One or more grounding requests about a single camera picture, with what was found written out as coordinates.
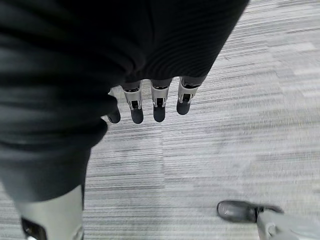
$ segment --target black fingertip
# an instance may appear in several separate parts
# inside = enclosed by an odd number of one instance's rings
[[[131,110],[131,118],[135,124],[140,124],[144,120],[144,112],[141,109],[135,108],[134,110]]]

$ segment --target floor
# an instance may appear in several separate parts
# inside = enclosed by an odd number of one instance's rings
[[[121,122],[93,150],[86,240],[258,240],[256,226],[220,220],[224,199],[276,203],[320,221],[320,2],[252,0],[188,115],[152,115],[143,83],[136,125],[119,88]],[[0,240],[21,240],[0,190]]]

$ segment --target robot leg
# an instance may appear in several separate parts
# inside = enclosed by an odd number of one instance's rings
[[[172,78],[165,80],[151,80],[153,118],[158,123],[162,122],[166,116],[166,103],[171,82]]]
[[[284,214],[273,205],[246,201],[221,201],[217,214],[233,223],[257,223],[260,240],[319,240],[320,225]]]
[[[178,101],[176,103],[176,111],[180,115],[186,115],[189,112],[191,100],[196,95],[198,88],[201,86],[206,77],[207,76],[180,77]]]
[[[27,240],[84,239],[81,185],[54,199],[14,204]]]
[[[131,110],[131,117],[135,124],[140,124],[144,120],[142,110],[142,81],[124,83],[122,86],[126,102]]]
[[[266,210],[259,213],[260,240],[319,240],[320,225],[315,222]]]

